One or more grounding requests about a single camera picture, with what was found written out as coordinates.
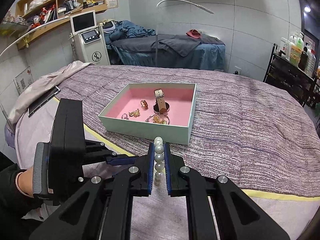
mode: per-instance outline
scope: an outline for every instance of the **white machine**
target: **white machine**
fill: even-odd
[[[71,16],[70,21],[72,42],[78,60],[96,65],[110,65],[103,28],[97,25],[95,11]]]

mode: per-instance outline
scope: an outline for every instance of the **qr code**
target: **qr code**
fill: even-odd
[[[24,90],[26,88],[26,84],[24,83],[24,79],[21,79],[20,83],[22,86],[22,90]]]

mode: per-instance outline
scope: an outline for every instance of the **black sleeve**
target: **black sleeve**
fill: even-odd
[[[1,239],[29,239],[42,223],[34,219],[21,219],[32,209],[40,207],[42,200],[21,194],[15,184],[20,170],[17,164],[0,172],[0,235]]]

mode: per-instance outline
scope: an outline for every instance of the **tablet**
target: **tablet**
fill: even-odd
[[[36,101],[34,101],[28,107],[28,116],[32,116],[41,106],[43,106],[46,102],[48,102],[51,98],[53,98],[56,94],[60,92],[60,89],[56,86],[51,88],[49,91],[44,93],[41,97],[39,97]]]

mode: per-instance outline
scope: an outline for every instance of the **yellow trim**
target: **yellow trim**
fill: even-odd
[[[57,99],[56,97],[54,97],[54,100],[56,102],[59,102],[59,99]],[[111,147],[112,149],[114,149],[116,152],[120,153],[120,154],[126,154],[128,156],[134,156],[133,154],[127,152],[126,150],[120,148],[119,146],[115,145],[114,143],[108,141],[107,139],[103,138],[101,135],[99,135],[98,133],[96,133],[94,130],[91,130],[88,126],[86,126],[85,124],[83,124],[84,129],[90,133],[91,135],[93,135],[97,140],[103,142],[106,146]]]
[[[253,189],[243,189],[242,191],[250,197],[268,198],[276,200],[320,201],[320,197],[300,197],[295,195],[279,194]]]

